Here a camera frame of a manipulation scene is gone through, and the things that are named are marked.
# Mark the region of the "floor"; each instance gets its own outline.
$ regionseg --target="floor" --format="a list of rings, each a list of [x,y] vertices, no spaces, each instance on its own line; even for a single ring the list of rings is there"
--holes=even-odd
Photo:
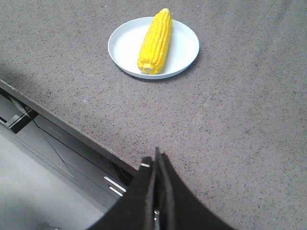
[[[0,230],[82,230],[106,211],[2,126],[0,146]]]

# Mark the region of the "speckled countertop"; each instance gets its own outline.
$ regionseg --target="speckled countertop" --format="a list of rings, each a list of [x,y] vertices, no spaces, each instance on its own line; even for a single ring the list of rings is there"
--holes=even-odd
[[[108,39],[164,7],[199,55],[169,79],[131,77]],[[125,167],[159,146],[238,229],[306,230],[306,11],[304,0],[2,0],[0,87]]]

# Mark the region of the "countertop edge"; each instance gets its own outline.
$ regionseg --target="countertop edge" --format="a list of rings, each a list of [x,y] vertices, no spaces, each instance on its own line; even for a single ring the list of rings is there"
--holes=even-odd
[[[119,167],[123,168],[124,170],[131,173],[132,175],[136,174],[138,170],[136,166],[125,161],[122,157],[120,157],[117,153],[115,153],[113,150],[111,150],[104,144],[99,143],[98,141],[94,140],[87,134],[73,127],[69,123],[61,120],[54,113],[48,111],[43,106],[37,104],[31,98],[24,95],[22,92],[18,91],[17,89],[10,86],[8,83],[6,83],[5,81],[1,79],[0,79],[0,88],[3,88],[6,92],[11,94],[13,97],[25,103],[27,106],[29,106],[30,108],[38,112],[40,115],[42,115],[49,121],[53,122],[55,125],[59,126],[60,128],[64,129],[65,131],[73,135],[75,138],[77,138],[78,140],[82,141],[84,144],[88,145],[89,147],[91,147],[92,149],[100,153],[102,156],[114,162]]]

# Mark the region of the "white plate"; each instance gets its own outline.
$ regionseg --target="white plate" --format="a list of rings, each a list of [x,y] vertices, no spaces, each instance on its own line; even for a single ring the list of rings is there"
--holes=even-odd
[[[146,32],[154,17],[138,18],[124,23],[109,38],[108,50],[113,61],[126,73],[144,79],[163,79],[184,71],[196,58],[199,41],[183,23],[173,20],[171,40],[165,65],[159,74],[140,71],[137,60]]]

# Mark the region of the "yellow corn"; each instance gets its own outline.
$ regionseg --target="yellow corn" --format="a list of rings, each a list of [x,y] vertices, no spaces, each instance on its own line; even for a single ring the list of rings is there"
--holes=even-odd
[[[169,9],[162,9],[151,23],[138,57],[138,67],[149,74],[159,73],[165,63],[171,38],[172,17]]]

